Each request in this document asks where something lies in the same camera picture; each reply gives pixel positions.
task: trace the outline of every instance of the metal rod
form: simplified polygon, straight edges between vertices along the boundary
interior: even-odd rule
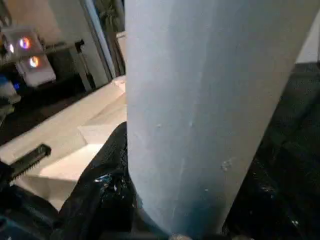
[[[13,56],[13,57],[10,57],[9,59],[0,59],[0,68],[3,68],[4,66],[7,66],[9,64],[14,64],[18,61],[28,59],[28,58],[31,58],[34,56],[47,55],[47,54],[59,52],[59,51],[74,48],[74,47],[75,47],[74,43],[73,44],[64,44],[61,46],[50,47],[50,48],[47,48],[47,49],[41,50],[41,51],[28,52],[27,54],[23,54],[20,56]]]

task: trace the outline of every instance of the black plastic wrap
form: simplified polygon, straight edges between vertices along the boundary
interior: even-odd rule
[[[103,232],[129,232],[133,202],[124,122],[80,176],[59,212],[59,223],[51,239],[94,240]]]

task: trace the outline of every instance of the orange light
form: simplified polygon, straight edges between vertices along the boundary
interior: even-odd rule
[[[31,67],[36,68],[39,66],[39,58],[36,56],[33,56],[29,60],[29,64]]]
[[[23,49],[29,49],[30,48],[30,40],[27,37],[23,37],[19,41],[20,47]]]

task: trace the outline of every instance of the wall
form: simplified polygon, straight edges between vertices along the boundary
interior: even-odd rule
[[[63,41],[55,15],[48,0],[4,0],[12,16],[13,24],[36,28],[46,44]]]

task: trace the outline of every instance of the led light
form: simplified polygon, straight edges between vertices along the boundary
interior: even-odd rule
[[[29,64],[31,67],[36,68],[39,66],[39,58],[36,56],[33,56],[29,60]]]
[[[30,40],[27,37],[23,37],[19,41],[20,47],[23,49],[28,49],[30,48]]]
[[[9,50],[10,50],[10,52],[12,52],[12,53],[15,52],[14,46],[13,46],[12,44],[9,45]]]

